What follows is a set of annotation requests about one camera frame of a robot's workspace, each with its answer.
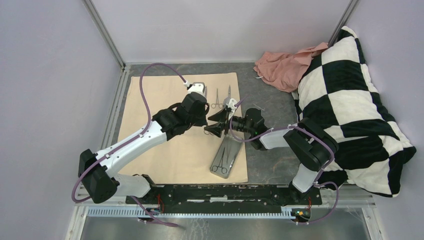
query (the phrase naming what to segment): white wall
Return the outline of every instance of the white wall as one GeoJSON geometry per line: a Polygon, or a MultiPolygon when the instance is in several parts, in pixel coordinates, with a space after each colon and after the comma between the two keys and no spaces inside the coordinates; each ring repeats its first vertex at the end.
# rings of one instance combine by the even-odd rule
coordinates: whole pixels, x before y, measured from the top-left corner
{"type": "Polygon", "coordinates": [[[404,165],[400,195],[375,199],[390,240],[424,238],[423,10],[422,0],[362,0],[347,23],[383,104],[417,147],[404,165]]]}
{"type": "Polygon", "coordinates": [[[254,62],[327,42],[349,0],[93,0],[126,62],[254,62]]]}
{"type": "Polygon", "coordinates": [[[64,238],[119,73],[82,1],[1,1],[0,239],[64,238]]]}

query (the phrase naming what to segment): black and white checkered cloth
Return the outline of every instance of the black and white checkered cloth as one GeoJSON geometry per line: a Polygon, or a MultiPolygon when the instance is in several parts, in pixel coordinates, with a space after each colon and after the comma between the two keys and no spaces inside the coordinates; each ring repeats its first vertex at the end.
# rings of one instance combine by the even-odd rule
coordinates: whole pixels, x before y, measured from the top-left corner
{"type": "Polygon", "coordinates": [[[320,183],[347,181],[381,196],[399,194],[403,164],[416,149],[382,105],[350,28],[312,60],[293,97],[299,120],[312,119],[339,144],[320,183]]]}

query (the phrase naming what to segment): gray floor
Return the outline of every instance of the gray floor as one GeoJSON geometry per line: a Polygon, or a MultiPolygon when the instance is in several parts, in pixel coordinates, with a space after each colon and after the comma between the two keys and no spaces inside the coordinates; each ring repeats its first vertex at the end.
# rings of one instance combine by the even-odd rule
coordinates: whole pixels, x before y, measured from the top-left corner
{"type": "MultiPolygon", "coordinates": [[[[313,209],[320,217],[326,209],[313,209]]],[[[134,217],[87,217],[82,240],[371,240],[360,208],[336,209],[328,219],[296,226],[287,219],[170,218],[180,227],[134,217]]]]}
{"type": "MultiPolygon", "coordinates": [[[[113,143],[118,140],[125,100],[130,86],[130,79],[140,76],[147,65],[133,65],[130,68],[127,86],[119,111],[119,117],[113,135],[113,143]]],[[[267,127],[283,127],[296,122],[296,110],[290,93],[279,91],[265,84],[253,70],[252,62],[244,63],[193,63],[171,64],[182,75],[237,73],[240,97],[248,98],[241,105],[243,114],[249,108],[261,108],[267,127]]],[[[146,72],[146,76],[176,75],[164,66],[154,66],[146,72]]],[[[299,161],[288,147],[275,148],[268,151],[255,150],[246,144],[247,175],[250,184],[284,184],[287,185],[296,175],[299,161]]]]}

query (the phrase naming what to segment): checkered pillow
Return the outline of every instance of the checkered pillow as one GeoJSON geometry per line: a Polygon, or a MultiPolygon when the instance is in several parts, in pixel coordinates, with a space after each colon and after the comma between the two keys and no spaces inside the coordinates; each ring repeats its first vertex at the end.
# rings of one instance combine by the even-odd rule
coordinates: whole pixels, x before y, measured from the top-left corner
{"type": "Polygon", "coordinates": [[[312,60],[293,97],[299,120],[312,119],[339,144],[319,182],[347,181],[381,196],[399,194],[403,164],[416,149],[382,105],[350,28],[344,26],[338,42],[312,60]]]}

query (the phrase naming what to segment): robotic arm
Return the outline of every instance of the robotic arm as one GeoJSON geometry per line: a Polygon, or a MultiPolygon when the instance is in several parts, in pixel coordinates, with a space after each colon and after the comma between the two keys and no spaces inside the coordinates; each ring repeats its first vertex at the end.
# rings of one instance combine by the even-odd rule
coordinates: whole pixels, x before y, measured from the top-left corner
{"type": "MultiPolygon", "coordinates": [[[[118,172],[129,162],[150,148],[183,134],[192,126],[204,127],[205,131],[221,137],[228,134],[230,127],[234,131],[250,134],[249,139],[257,150],[265,151],[277,147],[290,147],[301,164],[297,175],[290,183],[291,198],[296,202],[311,189],[320,170],[329,161],[329,151],[317,141],[297,129],[272,130],[265,126],[261,111],[250,108],[245,117],[233,116],[237,101],[226,98],[223,109],[208,119],[217,123],[207,126],[206,115],[209,104],[206,100],[207,89],[202,82],[187,87],[188,94],[181,103],[160,110],[152,116],[148,130],[143,126],[122,141],[95,153],[87,149],[79,158],[78,176],[80,177],[93,163],[103,161],[93,167],[82,179],[88,194],[94,203],[102,203],[112,196],[143,197],[151,182],[144,176],[127,176],[118,172]]],[[[332,152],[339,148],[336,141],[310,119],[304,118],[298,128],[305,129],[330,147],[332,152]]]]}

